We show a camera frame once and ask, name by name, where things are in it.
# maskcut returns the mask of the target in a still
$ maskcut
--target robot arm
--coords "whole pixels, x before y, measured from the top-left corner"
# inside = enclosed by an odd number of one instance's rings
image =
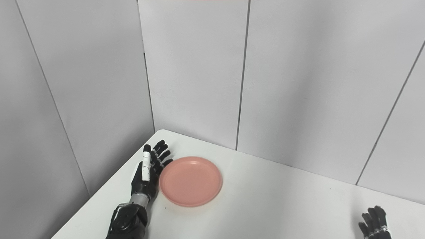
[[[173,160],[163,160],[170,151],[164,140],[151,150],[150,145],[143,148],[143,161],[139,163],[131,182],[131,198],[119,204],[113,212],[106,239],[143,239],[147,225],[147,204],[154,199],[159,175]]]

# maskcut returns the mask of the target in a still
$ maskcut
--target tabletop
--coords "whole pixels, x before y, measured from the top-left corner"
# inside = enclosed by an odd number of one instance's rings
[[[387,212],[393,238],[425,238],[425,205],[292,168],[167,130],[171,156],[199,156],[221,171],[223,187],[209,203],[185,208],[159,192],[148,206],[146,239],[362,239],[357,223],[368,207]],[[105,239],[111,215],[130,199],[138,150],[52,239]]]

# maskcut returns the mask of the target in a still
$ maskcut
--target pink plate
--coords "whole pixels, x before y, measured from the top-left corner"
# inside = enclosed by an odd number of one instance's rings
[[[171,162],[159,178],[159,188],[164,196],[183,207],[196,207],[211,201],[220,192],[222,184],[217,166],[194,156]]]

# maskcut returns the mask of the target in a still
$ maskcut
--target robotic hand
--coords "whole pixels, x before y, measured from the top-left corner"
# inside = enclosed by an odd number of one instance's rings
[[[380,206],[368,208],[368,213],[363,213],[364,222],[359,222],[360,230],[365,239],[391,239],[387,227],[386,213]]]
[[[143,148],[143,161],[139,163],[131,182],[130,202],[119,204],[113,212],[106,239],[142,239],[147,225],[146,206],[153,200],[159,175],[173,160],[163,160],[169,156],[165,151],[168,145],[159,141],[151,150]]]

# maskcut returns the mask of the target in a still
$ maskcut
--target white wall panel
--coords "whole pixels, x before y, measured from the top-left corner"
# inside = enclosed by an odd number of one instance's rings
[[[136,0],[18,0],[93,194],[153,134]]]
[[[238,150],[355,183],[425,38],[424,9],[252,1]]]
[[[235,148],[248,0],[140,0],[155,129]]]
[[[88,198],[18,7],[1,0],[0,238],[50,238]]]
[[[422,51],[359,185],[425,204],[424,168],[425,54]]]

